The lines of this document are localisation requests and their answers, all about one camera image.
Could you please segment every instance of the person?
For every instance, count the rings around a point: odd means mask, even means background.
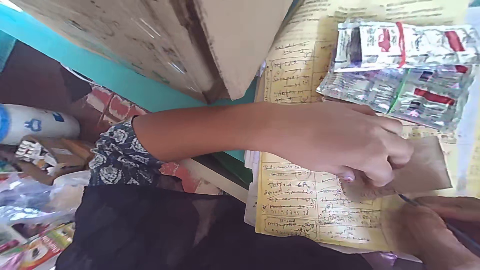
[[[372,185],[383,186],[412,154],[401,132],[399,121],[376,116],[368,106],[336,102],[168,110],[117,124],[96,144],[73,242],[57,269],[371,269],[359,254],[339,253],[305,237],[257,234],[243,222],[243,203],[232,196],[184,193],[179,179],[161,175],[159,168],[247,149],[348,181],[355,181],[358,170]],[[421,200],[429,207],[403,209],[416,255],[429,269],[479,269],[479,258],[442,219],[457,219],[472,231],[480,222],[478,200]]]

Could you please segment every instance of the patterned sleeve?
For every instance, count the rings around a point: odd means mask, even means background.
[[[153,185],[163,162],[155,159],[140,144],[132,119],[112,126],[100,134],[90,166],[90,185]]]

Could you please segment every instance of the white container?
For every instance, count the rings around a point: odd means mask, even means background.
[[[0,143],[19,145],[25,135],[76,139],[78,121],[67,114],[23,105],[0,104]]]

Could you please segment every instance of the colorful packaging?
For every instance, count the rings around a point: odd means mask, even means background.
[[[477,65],[442,65],[432,69],[329,72],[317,92],[451,132],[461,119],[477,70]]]
[[[32,270],[65,250],[72,243],[75,223],[42,233],[29,243],[13,248],[9,254],[23,254],[18,270]]]
[[[334,72],[425,68],[480,63],[480,37],[471,25],[414,26],[353,22],[338,25]]]

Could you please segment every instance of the foil packet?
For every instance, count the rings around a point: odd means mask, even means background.
[[[480,63],[471,25],[415,26],[388,22],[338,24],[335,72]]]
[[[404,69],[328,73],[317,92],[387,113],[404,73]]]
[[[476,66],[408,69],[388,115],[440,130],[456,129],[468,99]]]
[[[435,128],[456,129],[478,66],[329,72],[317,92]]]

